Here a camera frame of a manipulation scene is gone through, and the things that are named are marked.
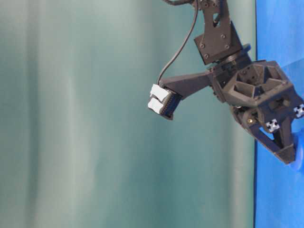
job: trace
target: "blue wall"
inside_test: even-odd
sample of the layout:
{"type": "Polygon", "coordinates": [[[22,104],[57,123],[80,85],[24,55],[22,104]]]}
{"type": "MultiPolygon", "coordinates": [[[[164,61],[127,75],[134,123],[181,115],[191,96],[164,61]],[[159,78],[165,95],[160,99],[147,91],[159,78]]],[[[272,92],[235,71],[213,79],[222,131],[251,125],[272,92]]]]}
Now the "blue wall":
{"type": "MultiPolygon", "coordinates": [[[[304,2],[257,0],[257,58],[275,60],[304,97],[304,2]]],[[[304,126],[295,120],[293,132],[304,126]]],[[[304,172],[257,146],[256,227],[304,227],[304,172]]]]}

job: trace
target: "wire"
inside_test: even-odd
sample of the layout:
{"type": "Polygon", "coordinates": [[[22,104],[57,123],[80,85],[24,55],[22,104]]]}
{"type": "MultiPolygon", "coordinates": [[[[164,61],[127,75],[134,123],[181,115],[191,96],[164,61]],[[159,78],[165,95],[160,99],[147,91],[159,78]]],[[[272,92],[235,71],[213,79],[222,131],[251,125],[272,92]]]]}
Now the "wire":
{"type": "MultiPolygon", "coordinates": [[[[175,1],[175,2],[172,2],[172,1],[169,1],[169,0],[163,0],[165,1],[166,3],[168,4],[182,4],[181,2],[184,2],[183,4],[186,4],[186,0],[178,0],[178,1],[175,1]]],[[[167,65],[165,65],[165,67],[161,70],[161,73],[158,77],[158,80],[157,80],[157,84],[159,85],[160,83],[160,80],[163,76],[163,74],[165,73],[165,71],[171,66],[171,64],[176,60],[176,58],[179,56],[179,54],[181,53],[181,51],[183,50],[183,48],[185,47],[193,29],[194,29],[194,26],[195,26],[195,23],[196,23],[196,20],[198,18],[198,12],[199,12],[199,0],[195,0],[195,13],[194,13],[194,19],[193,19],[193,22],[192,22],[192,25],[191,25],[191,29],[190,31],[188,32],[188,34],[186,35],[186,38],[184,39],[184,42],[183,44],[181,45],[180,49],[178,49],[178,51],[175,53],[175,55],[173,56],[173,58],[167,63],[167,65]]]]}
{"type": "Polygon", "coordinates": [[[163,0],[163,1],[173,6],[179,6],[193,2],[193,0],[177,0],[177,1],[163,0]]]}

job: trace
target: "black robotic arm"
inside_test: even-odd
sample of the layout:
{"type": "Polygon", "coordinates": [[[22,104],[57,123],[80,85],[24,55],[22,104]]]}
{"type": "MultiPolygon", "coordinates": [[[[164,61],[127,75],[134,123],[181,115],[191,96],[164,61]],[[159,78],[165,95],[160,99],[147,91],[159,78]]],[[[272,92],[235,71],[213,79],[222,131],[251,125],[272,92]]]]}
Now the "black robotic arm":
{"type": "Polygon", "coordinates": [[[214,95],[228,103],[234,119],[248,133],[285,164],[294,161],[291,123],[304,116],[304,102],[293,84],[275,61],[251,61],[250,45],[241,45],[227,0],[183,2],[203,11],[205,33],[196,37],[195,43],[204,64],[213,65],[204,73],[166,79],[161,79],[162,71],[158,84],[152,87],[148,107],[172,120],[181,100],[211,86],[214,95]]]}

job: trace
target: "blue object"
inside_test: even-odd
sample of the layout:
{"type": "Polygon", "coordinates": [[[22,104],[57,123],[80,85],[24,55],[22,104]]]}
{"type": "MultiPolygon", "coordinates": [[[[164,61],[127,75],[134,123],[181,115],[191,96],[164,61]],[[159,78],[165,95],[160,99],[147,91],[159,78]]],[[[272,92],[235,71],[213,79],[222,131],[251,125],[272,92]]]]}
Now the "blue object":
{"type": "Polygon", "coordinates": [[[295,171],[301,171],[304,155],[304,129],[294,134],[294,143],[296,147],[295,161],[289,164],[289,166],[295,171]]]}
{"type": "MultiPolygon", "coordinates": [[[[304,1],[257,0],[257,58],[275,60],[304,97],[304,1]]],[[[256,147],[256,228],[304,227],[304,120],[294,120],[296,161],[256,147]]]]}

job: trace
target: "green curtain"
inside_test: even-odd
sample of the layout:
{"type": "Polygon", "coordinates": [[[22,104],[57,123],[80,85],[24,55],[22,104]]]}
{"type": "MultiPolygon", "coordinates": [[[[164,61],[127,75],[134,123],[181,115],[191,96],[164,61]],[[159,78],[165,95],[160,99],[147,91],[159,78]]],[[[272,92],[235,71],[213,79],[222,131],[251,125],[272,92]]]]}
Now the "green curtain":
{"type": "MultiPolygon", "coordinates": [[[[228,0],[255,50],[255,3],[228,0]]],[[[160,0],[0,7],[0,227],[243,228],[254,142],[207,88],[173,122],[149,91],[193,9],[160,0]]],[[[206,69],[192,41],[165,76],[206,69]]]]}

